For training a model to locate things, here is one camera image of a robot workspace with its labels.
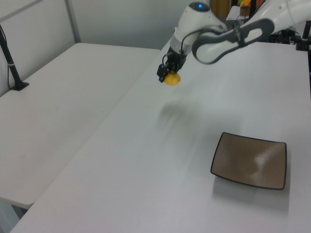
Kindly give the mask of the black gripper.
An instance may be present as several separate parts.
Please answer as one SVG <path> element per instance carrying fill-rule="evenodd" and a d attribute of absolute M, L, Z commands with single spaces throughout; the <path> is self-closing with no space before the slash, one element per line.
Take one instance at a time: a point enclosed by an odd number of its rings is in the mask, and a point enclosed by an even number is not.
<path fill-rule="evenodd" d="M 170 73 L 177 73 L 186 61 L 186 54 L 180 54 L 175 52 L 173 49 L 169 49 L 167 53 L 162 58 L 162 64 L 158 66 L 157 76 L 158 80 L 163 83 L 165 77 L 167 76 L 167 70 Z"/>

